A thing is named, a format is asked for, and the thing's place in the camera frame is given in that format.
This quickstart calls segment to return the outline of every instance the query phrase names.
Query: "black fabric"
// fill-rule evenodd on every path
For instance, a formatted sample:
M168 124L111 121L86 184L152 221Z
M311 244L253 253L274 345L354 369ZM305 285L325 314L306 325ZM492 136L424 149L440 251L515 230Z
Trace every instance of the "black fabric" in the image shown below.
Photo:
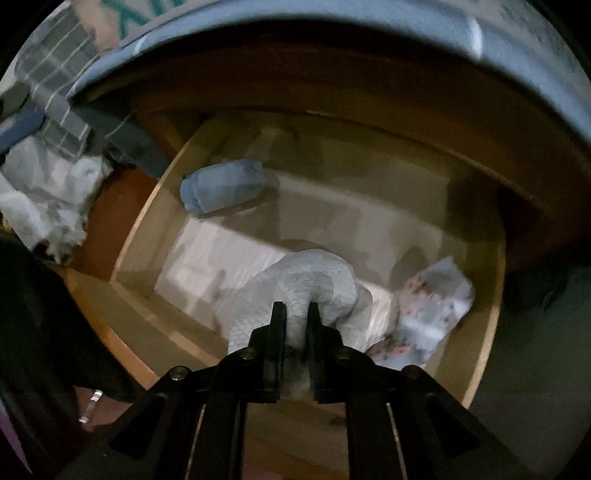
M35 478L54 478L80 452L73 386L121 401L143 391L103 346L59 275L0 236L0 397Z

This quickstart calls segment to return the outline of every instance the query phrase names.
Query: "plaid shirt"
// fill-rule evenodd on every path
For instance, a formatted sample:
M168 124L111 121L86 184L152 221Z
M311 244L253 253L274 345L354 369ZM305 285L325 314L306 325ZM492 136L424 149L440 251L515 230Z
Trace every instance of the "plaid shirt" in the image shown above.
M70 160L84 152L90 126L72 111L66 94L98 58L72 7L39 25L18 55L16 75L48 118L38 135Z

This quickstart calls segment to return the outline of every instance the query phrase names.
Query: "rolled sock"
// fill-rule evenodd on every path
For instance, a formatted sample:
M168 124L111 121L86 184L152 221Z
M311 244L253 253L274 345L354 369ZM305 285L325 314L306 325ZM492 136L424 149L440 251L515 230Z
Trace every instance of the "rolled sock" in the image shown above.
M264 186L259 160L233 160L189 175L181 182L180 196L189 213L201 215L252 200Z

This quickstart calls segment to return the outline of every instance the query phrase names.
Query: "metal screw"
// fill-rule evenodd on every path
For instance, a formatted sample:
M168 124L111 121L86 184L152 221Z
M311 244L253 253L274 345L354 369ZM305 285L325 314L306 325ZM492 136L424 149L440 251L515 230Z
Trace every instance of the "metal screw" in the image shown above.
M173 380L183 380L189 374L187 367L174 367L170 371L170 378Z
M256 354L257 351L253 347L247 346L246 348L243 348L240 352L240 358L242 358L243 360L252 360L256 357Z
M402 373L412 380L416 380L421 376L423 373L423 369L421 367L417 367L416 365L408 365L404 367Z
M351 358L351 352L348 347L342 346L336 352L336 359L347 361Z

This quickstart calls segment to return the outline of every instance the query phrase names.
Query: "wooden drawer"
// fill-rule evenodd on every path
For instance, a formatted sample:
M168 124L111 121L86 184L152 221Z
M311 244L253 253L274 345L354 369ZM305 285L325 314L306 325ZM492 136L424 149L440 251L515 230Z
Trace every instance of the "wooden drawer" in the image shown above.
M245 157L274 172L278 193L223 217L190 219L179 196L183 177ZM226 352L224 338L201 317L206 310L194 307L193 290L174 298L161 288L167 275L182 278L174 271L182 255L187 262L203 257L215 270L222 260L213 254L228 257L223 249L240 237L248 258L228 267L240 269L261 252L314 245L342 256L384 295L396 287L391 272L406 252L420 251L429 263L452 255L472 280L476 302L426 368L469 407L491 350L504 281L496 187L464 162L377 129L313 115L218 116L198 128L152 192L110 283L72 271L68 281L103 341L148 388L171 367L215 365ZM346 477L346 431L335 421L340 406L304 399L264 408L249 410L247 461L289 478Z

